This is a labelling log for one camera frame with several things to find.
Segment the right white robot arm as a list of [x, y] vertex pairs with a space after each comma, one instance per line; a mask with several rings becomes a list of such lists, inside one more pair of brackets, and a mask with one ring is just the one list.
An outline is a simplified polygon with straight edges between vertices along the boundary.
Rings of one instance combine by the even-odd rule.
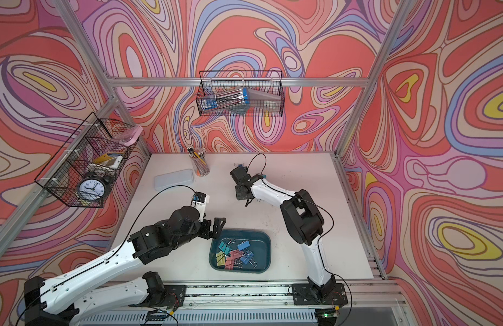
[[236, 183], [238, 200], [260, 200], [278, 207], [291, 238], [301, 245], [308, 267], [309, 289], [303, 295], [322, 303], [332, 294], [336, 277], [327, 270], [321, 238], [324, 235], [324, 218], [319, 207], [306, 190], [297, 192], [270, 183], [263, 175], [250, 175], [248, 168], [240, 165], [230, 172]]

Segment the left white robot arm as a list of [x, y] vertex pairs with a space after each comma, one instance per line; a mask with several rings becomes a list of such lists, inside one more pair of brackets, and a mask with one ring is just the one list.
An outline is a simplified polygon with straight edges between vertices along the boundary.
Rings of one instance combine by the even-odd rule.
[[199, 237], [216, 239], [224, 217], [205, 219], [202, 209], [183, 206], [167, 220], [147, 225], [110, 252], [53, 278], [33, 277], [24, 284], [26, 325], [76, 325], [92, 315], [123, 306], [159, 307], [179, 303], [157, 272], [107, 286], [124, 273], [165, 258]]

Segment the teal storage box tray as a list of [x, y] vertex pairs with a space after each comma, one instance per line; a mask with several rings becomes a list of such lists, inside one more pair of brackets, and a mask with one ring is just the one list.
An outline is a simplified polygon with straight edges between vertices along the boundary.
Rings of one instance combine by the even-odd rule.
[[219, 271], [262, 274], [271, 259], [271, 240], [265, 232], [228, 229], [212, 241], [208, 262]]

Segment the blue binder clip front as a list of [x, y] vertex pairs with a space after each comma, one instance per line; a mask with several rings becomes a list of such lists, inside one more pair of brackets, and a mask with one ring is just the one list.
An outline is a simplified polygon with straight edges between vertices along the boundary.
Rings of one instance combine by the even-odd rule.
[[254, 261], [254, 253], [252, 251], [244, 252], [240, 258], [240, 267], [257, 268], [258, 263]]

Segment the yellow binder clip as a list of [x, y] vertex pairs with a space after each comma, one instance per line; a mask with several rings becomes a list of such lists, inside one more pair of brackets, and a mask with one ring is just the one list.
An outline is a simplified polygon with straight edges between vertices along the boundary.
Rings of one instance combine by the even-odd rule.
[[223, 251], [217, 252], [215, 255], [215, 260], [217, 267], [224, 267], [226, 265], [226, 254]]

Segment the teal binder clip front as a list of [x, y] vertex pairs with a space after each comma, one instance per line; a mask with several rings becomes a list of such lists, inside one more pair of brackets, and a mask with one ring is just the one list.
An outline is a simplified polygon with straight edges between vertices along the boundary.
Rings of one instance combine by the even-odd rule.
[[230, 241], [228, 242], [221, 241], [218, 244], [217, 248], [226, 256], [230, 255], [230, 252], [233, 251], [232, 243]]

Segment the pink binder clip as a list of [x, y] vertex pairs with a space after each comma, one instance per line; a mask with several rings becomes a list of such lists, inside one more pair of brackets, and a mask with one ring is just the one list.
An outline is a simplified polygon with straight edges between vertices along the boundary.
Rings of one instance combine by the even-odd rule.
[[227, 258], [225, 261], [224, 269], [225, 270], [233, 270], [235, 268], [235, 266], [237, 266], [238, 264], [239, 264], [239, 262], [236, 261], [235, 259]]
[[234, 263], [237, 259], [242, 258], [243, 252], [239, 250], [233, 250], [230, 252], [230, 260]]

